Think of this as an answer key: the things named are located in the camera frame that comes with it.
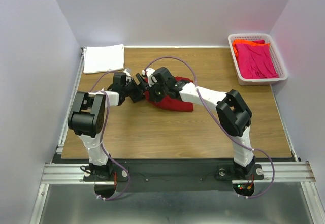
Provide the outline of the dark red t shirt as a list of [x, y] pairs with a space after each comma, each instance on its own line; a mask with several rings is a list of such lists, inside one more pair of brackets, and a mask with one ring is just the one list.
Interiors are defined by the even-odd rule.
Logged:
[[165, 96], [160, 102], [155, 102], [151, 97], [148, 91], [144, 93], [146, 100], [154, 105], [157, 108], [169, 111], [176, 112], [192, 112], [193, 111], [193, 103], [191, 102], [183, 102], [178, 99], [173, 99], [170, 96]]

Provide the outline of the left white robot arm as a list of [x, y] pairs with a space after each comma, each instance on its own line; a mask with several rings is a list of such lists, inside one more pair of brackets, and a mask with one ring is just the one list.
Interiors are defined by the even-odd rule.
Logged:
[[81, 166], [85, 181], [109, 181], [114, 176], [112, 160], [103, 144], [107, 114], [111, 107], [120, 106], [127, 97], [134, 103], [145, 98], [146, 81], [139, 73], [136, 78], [139, 83], [128, 70], [115, 72], [108, 88], [75, 94], [67, 124], [81, 139], [89, 156], [89, 164]]

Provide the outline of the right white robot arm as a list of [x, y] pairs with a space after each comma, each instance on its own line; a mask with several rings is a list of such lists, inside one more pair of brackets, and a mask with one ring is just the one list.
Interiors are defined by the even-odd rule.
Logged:
[[214, 91], [184, 79], [177, 80], [165, 67], [157, 70], [147, 68], [142, 71], [142, 75], [147, 79], [147, 89], [153, 101], [158, 103], [169, 96], [182, 102], [202, 105], [210, 115], [216, 112], [216, 123], [233, 145], [234, 174], [246, 178], [252, 173], [255, 164], [250, 142], [252, 112], [238, 91]]

